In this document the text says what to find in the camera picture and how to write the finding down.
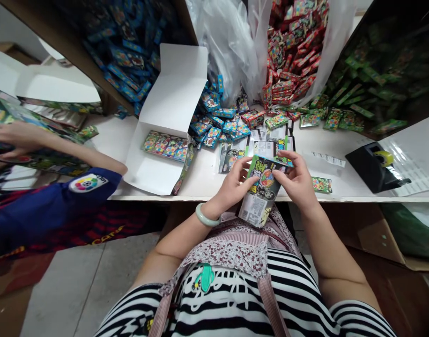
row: black and white striped shirt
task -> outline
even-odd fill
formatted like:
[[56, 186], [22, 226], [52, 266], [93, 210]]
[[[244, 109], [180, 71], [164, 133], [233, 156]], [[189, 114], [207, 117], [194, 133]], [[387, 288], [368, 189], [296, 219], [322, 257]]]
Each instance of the black and white striped shirt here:
[[[177, 291], [164, 336], [273, 336], [253, 277], [233, 269], [212, 267], [209, 290], [200, 288], [202, 266], [189, 270]], [[286, 326], [298, 336], [395, 336], [374, 308], [356, 301], [324, 305], [307, 266], [295, 255], [268, 249], [272, 286]], [[161, 284], [139, 286], [108, 313], [97, 337], [147, 336], [161, 296]]]

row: green plastic bag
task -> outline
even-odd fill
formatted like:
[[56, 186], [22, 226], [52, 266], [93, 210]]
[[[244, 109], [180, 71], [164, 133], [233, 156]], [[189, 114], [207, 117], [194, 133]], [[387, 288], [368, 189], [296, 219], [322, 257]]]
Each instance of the green plastic bag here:
[[429, 227], [402, 204], [380, 204], [392, 235], [404, 255], [429, 258]]

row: tiled floor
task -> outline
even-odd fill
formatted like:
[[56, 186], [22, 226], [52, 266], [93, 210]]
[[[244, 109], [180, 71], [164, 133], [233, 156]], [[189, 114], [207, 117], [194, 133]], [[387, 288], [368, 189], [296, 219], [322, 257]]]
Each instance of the tiled floor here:
[[[313, 266], [298, 209], [292, 204], [290, 209], [300, 250]], [[34, 287], [21, 337], [92, 336], [157, 240], [158, 235], [146, 234], [57, 252]]]

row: woman's left hand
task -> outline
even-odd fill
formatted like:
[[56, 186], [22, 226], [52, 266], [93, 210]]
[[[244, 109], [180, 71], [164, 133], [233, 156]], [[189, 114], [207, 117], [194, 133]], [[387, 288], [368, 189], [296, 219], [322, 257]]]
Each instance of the woman's left hand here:
[[252, 157], [238, 159], [232, 170], [224, 178], [218, 193], [202, 206], [202, 213], [209, 219], [217, 220], [222, 213], [241, 201], [247, 191], [259, 180], [258, 177], [247, 177]]

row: sleeve patch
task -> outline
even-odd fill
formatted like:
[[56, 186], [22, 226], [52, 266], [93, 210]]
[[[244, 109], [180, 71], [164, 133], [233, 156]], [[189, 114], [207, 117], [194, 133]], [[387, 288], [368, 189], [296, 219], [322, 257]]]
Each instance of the sleeve patch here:
[[75, 179], [69, 183], [69, 189], [74, 193], [91, 192], [108, 183], [108, 179], [93, 173]]

